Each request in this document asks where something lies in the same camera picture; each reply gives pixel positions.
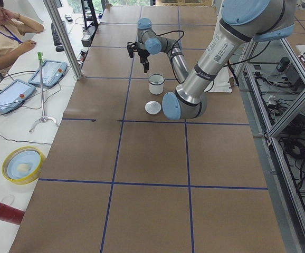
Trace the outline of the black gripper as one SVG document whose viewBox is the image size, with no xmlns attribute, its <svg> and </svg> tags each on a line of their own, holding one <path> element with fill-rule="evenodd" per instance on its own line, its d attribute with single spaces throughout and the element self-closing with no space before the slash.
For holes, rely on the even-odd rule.
<svg viewBox="0 0 305 253">
<path fill-rule="evenodd" d="M 147 50 L 143 49 L 137 49 L 138 55 L 140 57 L 140 63 L 142 63 L 144 67 L 144 73 L 148 73 L 149 71 L 149 62 L 148 62 L 148 57 L 150 53 Z"/>
</svg>

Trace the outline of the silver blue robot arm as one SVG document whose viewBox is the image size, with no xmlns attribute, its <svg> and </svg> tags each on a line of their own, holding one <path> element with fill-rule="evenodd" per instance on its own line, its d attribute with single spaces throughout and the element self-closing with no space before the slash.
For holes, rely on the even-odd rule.
<svg viewBox="0 0 305 253">
<path fill-rule="evenodd" d="M 152 30 L 151 20 L 137 22 L 137 40 L 129 55 L 138 52 L 144 71 L 149 55 L 167 54 L 179 84 L 162 100 L 164 115 L 170 120 L 201 116 L 207 107 L 204 90 L 213 82 L 238 47 L 250 41 L 273 41 L 289 36 L 294 29 L 295 1 L 222 1 L 221 18 L 201 58 L 188 70 L 179 43 Z"/>
</svg>

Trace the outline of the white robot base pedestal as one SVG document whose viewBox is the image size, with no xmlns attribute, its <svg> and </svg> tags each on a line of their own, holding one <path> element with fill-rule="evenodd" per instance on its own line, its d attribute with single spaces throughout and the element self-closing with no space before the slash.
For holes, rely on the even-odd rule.
<svg viewBox="0 0 305 253">
<path fill-rule="evenodd" d="M 214 83 L 211 83 L 207 90 L 209 92 L 231 93 L 230 71 L 228 67 L 223 67 L 217 74 Z"/>
</svg>

